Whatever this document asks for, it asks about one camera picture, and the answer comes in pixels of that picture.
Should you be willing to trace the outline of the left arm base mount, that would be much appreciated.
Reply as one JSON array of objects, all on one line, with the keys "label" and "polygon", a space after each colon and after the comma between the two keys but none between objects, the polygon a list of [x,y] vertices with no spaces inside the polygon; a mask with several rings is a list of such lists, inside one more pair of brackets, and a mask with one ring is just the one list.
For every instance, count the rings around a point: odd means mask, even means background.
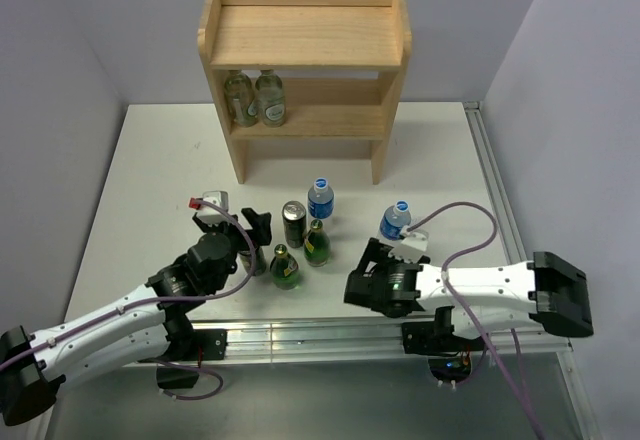
[{"label": "left arm base mount", "polygon": [[156,369],[156,383],[159,389],[178,395],[181,395],[182,391],[191,390],[199,380],[199,371],[206,364],[225,359],[227,339],[228,332],[225,329],[195,330],[185,347],[162,357],[162,360],[168,363],[194,363],[195,371],[159,364]]}]

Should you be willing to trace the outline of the wooden two-tier shelf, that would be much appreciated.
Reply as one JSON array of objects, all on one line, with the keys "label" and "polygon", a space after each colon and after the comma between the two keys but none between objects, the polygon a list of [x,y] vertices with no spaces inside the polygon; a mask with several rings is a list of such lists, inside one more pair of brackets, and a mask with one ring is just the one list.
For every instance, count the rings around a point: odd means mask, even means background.
[{"label": "wooden two-tier shelf", "polygon": [[[250,143],[271,138],[367,141],[380,182],[412,53],[406,0],[205,0],[197,44],[239,183]],[[283,126],[232,120],[233,69],[286,74]]]}]

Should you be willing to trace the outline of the green glass bottle yellow label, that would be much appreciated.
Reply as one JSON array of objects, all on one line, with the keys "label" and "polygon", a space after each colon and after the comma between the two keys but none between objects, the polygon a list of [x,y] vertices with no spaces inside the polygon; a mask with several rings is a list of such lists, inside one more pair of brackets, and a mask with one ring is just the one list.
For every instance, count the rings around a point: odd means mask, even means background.
[{"label": "green glass bottle yellow label", "polygon": [[313,267],[321,267],[328,262],[331,255],[331,242],[321,220],[311,221],[304,239],[303,250],[307,263]]}]

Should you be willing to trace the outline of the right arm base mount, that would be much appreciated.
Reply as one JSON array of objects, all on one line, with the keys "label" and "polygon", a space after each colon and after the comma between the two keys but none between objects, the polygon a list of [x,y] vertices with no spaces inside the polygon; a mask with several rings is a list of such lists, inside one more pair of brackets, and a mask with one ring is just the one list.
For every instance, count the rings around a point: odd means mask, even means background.
[{"label": "right arm base mount", "polygon": [[487,360],[488,348],[480,337],[457,337],[452,327],[438,330],[434,321],[404,322],[401,336],[405,354],[428,360],[430,375],[438,388],[457,390]]}]

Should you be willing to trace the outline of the aluminium rail frame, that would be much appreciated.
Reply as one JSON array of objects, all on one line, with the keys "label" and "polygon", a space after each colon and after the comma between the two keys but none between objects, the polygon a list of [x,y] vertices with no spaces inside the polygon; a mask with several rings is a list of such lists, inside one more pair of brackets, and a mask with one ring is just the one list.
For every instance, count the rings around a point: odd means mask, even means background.
[{"label": "aluminium rail frame", "polygon": [[225,190],[233,209],[278,214],[319,176],[336,193],[329,265],[303,268],[283,291],[260,277],[191,314],[196,330],[227,333],[213,364],[218,396],[173,401],[155,369],[135,365],[73,389],[55,409],[55,439],[528,439],[516,399],[491,362],[455,389],[439,387],[423,356],[403,349],[402,321],[347,305],[349,272],[384,209],[406,200],[429,218],[429,254],[441,262],[491,230],[479,212],[502,206],[475,114],[460,103],[404,103],[389,148],[390,174],[370,179],[368,148],[347,141],[260,141],[239,184],[208,104],[128,108],[66,316],[76,319],[136,288],[199,237],[188,201]]}]

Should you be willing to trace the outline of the blue label water bottle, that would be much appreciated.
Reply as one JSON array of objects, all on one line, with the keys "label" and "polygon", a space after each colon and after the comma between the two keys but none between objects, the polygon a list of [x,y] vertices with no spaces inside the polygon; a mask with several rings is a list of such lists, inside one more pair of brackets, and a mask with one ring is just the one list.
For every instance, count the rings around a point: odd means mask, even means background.
[{"label": "blue label water bottle", "polygon": [[326,178],[317,178],[307,194],[309,215],[314,219],[328,219],[334,210],[334,191]]},{"label": "blue label water bottle", "polygon": [[388,240],[398,240],[402,229],[411,223],[411,213],[406,201],[397,201],[389,206],[381,219],[379,233]]}]

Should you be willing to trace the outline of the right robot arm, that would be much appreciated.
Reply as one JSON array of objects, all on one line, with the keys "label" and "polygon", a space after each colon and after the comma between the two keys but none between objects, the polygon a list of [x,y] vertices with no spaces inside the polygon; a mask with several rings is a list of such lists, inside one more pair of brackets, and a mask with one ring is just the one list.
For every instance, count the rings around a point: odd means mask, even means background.
[{"label": "right robot arm", "polygon": [[368,241],[344,291],[347,304],[389,318],[431,316],[435,343],[457,348],[483,332],[535,324],[554,336],[594,334],[585,274],[550,252],[497,267],[447,268],[431,264],[427,238],[408,234],[387,245]]}]

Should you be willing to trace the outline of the clear glass bottle left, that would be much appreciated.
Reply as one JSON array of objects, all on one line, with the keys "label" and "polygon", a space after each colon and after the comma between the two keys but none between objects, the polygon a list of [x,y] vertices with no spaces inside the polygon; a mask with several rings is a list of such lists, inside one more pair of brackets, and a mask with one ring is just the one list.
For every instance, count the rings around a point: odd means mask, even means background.
[{"label": "clear glass bottle left", "polygon": [[240,127],[257,123],[257,103],[253,84],[241,70],[230,70],[224,82],[225,98],[232,119]]}]

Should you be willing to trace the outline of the clear glass bottle right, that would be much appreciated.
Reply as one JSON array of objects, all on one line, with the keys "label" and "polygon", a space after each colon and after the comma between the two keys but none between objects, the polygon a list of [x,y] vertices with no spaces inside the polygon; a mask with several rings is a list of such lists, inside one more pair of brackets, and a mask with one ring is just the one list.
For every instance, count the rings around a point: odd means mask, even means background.
[{"label": "clear glass bottle right", "polygon": [[255,82],[258,117],[267,127],[285,122],[286,101],[283,82],[274,70],[261,70]]}]

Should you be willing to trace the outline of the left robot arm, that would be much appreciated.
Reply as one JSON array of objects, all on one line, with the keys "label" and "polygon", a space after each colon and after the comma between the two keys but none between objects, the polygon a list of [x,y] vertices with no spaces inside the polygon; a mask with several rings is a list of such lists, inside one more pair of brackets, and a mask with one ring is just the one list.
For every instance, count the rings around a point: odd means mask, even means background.
[{"label": "left robot arm", "polygon": [[135,362],[169,364],[193,351],[195,335],[187,315],[208,301],[233,295],[226,289],[236,259],[272,240],[271,215],[251,208],[248,222],[204,199],[196,207],[212,220],[194,221],[199,240],[169,266],[116,301],[76,320],[28,332],[17,326],[1,335],[1,416],[8,427],[49,410],[64,391]]}]

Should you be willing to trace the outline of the dark beverage can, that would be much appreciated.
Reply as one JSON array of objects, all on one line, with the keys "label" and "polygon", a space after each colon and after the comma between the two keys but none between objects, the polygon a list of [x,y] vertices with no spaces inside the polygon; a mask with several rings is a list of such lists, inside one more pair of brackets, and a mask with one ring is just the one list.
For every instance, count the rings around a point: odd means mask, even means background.
[{"label": "dark beverage can", "polygon": [[303,246],[306,236],[306,209],[299,201],[291,200],[282,208],[284,235],[287,244],[292,248]]},{"label": "dark beverage can", "polygon": [[239,251],[238,258],[247,273],[259,277],[266,272],[267,263],[262,247],[256,242],[253,243],[253,251],[254,253],[251,253],[250,249]]}]

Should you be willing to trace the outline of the clear glass bottle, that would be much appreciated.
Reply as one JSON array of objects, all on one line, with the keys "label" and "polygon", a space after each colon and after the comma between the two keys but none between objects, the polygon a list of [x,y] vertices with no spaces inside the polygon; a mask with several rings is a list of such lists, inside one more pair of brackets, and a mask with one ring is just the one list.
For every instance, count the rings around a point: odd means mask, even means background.
[{"label": "clear glass bottle", "polygon": [[261,70],[255,82],[258,117],[267,127],[285,122],[286,101],[283,82],[274,70]]},{"label": "clear glass bottle", "polygon": [[224,82],[225,98],[232,119],[240,127],[257,123],[257,103],[253,84],[241,70],[230,70]]}]

